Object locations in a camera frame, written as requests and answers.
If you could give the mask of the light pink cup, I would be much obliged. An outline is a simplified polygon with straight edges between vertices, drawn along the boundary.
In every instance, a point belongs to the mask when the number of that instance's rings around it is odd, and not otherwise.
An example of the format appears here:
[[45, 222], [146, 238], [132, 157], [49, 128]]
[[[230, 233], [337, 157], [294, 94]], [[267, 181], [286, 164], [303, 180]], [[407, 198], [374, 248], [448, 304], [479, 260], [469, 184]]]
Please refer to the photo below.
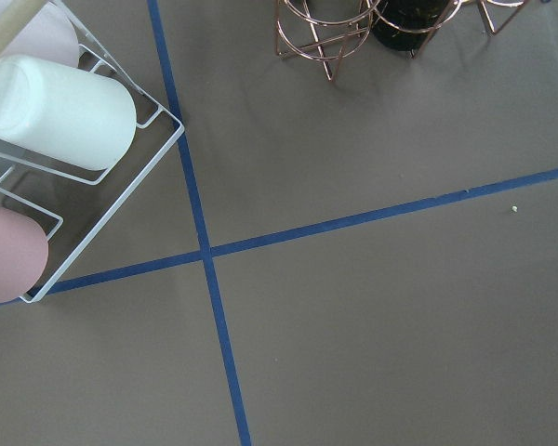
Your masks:
[[66, 14], [47, 2], [1, 52], [1, 57], [27, 55], [73, 68], [80, 58], [78, 37]]

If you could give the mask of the white cup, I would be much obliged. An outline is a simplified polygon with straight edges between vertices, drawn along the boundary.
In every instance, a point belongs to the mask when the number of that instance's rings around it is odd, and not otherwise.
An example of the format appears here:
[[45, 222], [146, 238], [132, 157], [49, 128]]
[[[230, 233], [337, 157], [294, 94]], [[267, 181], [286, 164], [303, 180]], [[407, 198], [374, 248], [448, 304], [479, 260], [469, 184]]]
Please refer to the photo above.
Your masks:
[[0, 59], [0, 139], [89, 171], [126, 154], [137, 112], [118, 81], [26, 55]]

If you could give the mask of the dark wine bottle right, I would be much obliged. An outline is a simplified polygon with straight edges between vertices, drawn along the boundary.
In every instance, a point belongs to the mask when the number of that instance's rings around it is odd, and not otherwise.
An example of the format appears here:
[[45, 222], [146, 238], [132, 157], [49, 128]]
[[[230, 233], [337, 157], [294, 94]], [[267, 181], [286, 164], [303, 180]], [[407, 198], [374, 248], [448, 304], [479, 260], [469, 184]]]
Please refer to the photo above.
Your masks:
[[425, 42], [430, 28], [448, 6], [444, 0], [385, 0], [380, 1], [372, 33], [389, 49], [418, 50]]

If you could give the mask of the dark pink cup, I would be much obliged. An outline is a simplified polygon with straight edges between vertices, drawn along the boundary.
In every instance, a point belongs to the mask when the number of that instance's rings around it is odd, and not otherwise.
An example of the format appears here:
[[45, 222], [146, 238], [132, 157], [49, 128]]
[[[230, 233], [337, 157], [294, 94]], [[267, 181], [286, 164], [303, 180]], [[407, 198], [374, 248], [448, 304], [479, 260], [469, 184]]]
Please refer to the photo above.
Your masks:
[[0, 207], [0, 303], [27, 293], [42, 276], [47, 259], [43, 229], [28, 216]]

